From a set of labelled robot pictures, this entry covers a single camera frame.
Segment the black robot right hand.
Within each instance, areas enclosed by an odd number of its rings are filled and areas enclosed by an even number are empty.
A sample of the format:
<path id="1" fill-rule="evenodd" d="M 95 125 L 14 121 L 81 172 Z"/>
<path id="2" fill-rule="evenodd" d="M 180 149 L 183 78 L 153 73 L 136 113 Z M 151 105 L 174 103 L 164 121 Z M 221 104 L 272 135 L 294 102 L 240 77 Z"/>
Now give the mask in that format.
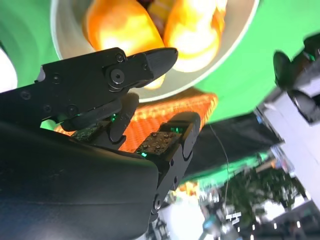
<path id="1" fill-rule="evenodd" d="M 175 48 L 118 47 L 42 65 L 0 95 L 0 237 L 133 240 L 143 235 L 193 156 L 201 118 L 181 112 L 132 153 L 121 151 L 144 87 Z"/>

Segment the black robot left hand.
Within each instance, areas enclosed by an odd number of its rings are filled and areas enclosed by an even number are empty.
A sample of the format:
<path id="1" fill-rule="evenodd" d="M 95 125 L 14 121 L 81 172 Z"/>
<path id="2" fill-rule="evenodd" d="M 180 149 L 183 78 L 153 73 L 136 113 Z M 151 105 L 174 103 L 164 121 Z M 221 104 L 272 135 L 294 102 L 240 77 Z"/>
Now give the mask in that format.
<path id="1" fill-rule="evenodd" d="M 303 49 L 292 60 L 282 51 L 273 55 L 275 83 L 286 92 L 300 115 L 309 123 L 320 121 L 320 95 L 310 96 L 301 87 L 320 76 L 320 34 L 303 40 Z"/>

